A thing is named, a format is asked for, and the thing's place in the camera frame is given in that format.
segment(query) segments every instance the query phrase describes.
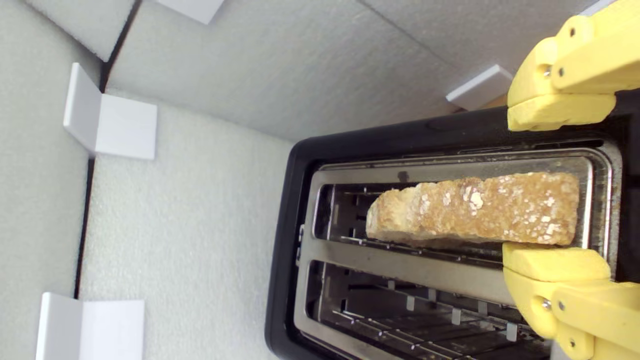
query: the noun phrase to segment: bread crumb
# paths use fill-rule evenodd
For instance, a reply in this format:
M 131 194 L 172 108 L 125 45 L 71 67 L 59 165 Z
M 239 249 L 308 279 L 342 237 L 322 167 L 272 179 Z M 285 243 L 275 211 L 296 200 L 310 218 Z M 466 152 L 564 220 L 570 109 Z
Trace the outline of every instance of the bread crumb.
M 428 200 L 424 200 L 422 201 L 422 205 L 420 205 L 420 214 L 424 215 L 427 213 L 427 211 L 429 211 L 429 205 L 431 205 L 431 202 Z
M 544 203 L 544 205 L 551 207 L 551 205 L 553 205 L 554 202 L 556 202 L 556 200 L 550 196 L 547 200 L 543 201 L 542 203 Z
M 480 193 L 476 192 L 471 194 L 471 203 L 476 206 L 476 209 L 482 208 L 484 202 L 482 201 Z
M 465 189 L 464 195 L 462 195 L 462 199 L 464 201 L 469 201 L 469 195 L 470 194 L 471 194 L 471 186 L 467 186 L 467 188 Z
M 560 227 L 557 224 L 549 224 L 549 226 L 547 226 L 547 231 L 545 231 L 547 234 L 551 235 L 554 233 L 554 231 L 557 231 Z

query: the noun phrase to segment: toaster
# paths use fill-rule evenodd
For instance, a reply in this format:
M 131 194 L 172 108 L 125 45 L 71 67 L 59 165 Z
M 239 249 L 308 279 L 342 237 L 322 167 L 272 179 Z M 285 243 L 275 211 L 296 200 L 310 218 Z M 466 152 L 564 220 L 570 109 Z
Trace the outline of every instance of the toaster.
M 367 238 L 390 189 L 548 171 L 580 181 L 572 246 L 640 281 L 640 92 L 601 123 L 508 130 L 506 108 L 309 138 L 289 156 L 266 341 L 282 359 L 560 359 L 506 288 L 499 243 L 410 247 Z

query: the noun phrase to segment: white plastic bracket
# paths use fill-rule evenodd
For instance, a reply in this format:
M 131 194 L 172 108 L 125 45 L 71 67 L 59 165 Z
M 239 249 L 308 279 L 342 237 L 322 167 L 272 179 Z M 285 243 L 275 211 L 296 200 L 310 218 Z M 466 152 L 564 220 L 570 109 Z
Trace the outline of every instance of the white plastic bracket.
M 157 106 L 102 94 L 78 63 L 71 68 L 63 126 L 92 157 L 156 157 Z
M 141 360 L 145 303 L 42 294 L 36 360 Z
M 606 8 L 607 6 L 609 6 L 609 5 L 611 5 L 611 4 L 615 3 L 615 2 L 616 2 L 616 0 L 598 0 L 593 5 L 589 6 L 583 12 L 581 12 L 580 15 L 592 16 L 596 12 L 599 12 L 600 10 Z
M 157 2 L 207 25 L 224 0 L 157 0 Z
M 466 110 L 476 110 L 506 94 L 512 80 L 513 76 L 507 70 L 494 65 L 448 93 L 447 101 Z

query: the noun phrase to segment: white foam wall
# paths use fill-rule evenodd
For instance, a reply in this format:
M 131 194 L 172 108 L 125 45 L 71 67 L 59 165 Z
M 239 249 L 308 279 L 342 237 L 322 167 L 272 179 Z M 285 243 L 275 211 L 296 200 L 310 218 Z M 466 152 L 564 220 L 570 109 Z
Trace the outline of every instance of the white foam wall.
M 109 84 L 301 140 L 449 113 L 463 78 L 354 0 L 229 0 L 207 26 L 145 1 Z
M 543 38 L 596 0 L 358 0 L 465 74 L 448 91 L 498 64 L 515 74 Z
M 274 359 L 264 318 L 292 143 L 158 105 L 156 160 L 96 159 L 80 298 L 144 299 L 145 359 Z
M 103 61 L 122 32 L 134 0 L 26 0 Z
M 71 64 L 98 60 L 21 1 L 0 10 L 0 359 L 35 358 L 40 297 L 72 296 L 88 155 L 62 128 Z

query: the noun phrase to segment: bread crust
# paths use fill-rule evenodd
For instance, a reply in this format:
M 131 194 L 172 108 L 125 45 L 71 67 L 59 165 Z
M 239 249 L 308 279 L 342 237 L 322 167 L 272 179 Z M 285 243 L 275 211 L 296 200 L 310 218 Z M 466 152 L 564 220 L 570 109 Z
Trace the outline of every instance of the bread crust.
M 418 246 L 442 238 L 569 245 L 578 202 L 578 179 L 562 172 L 421 183 L 381 194 L 367 236 Z

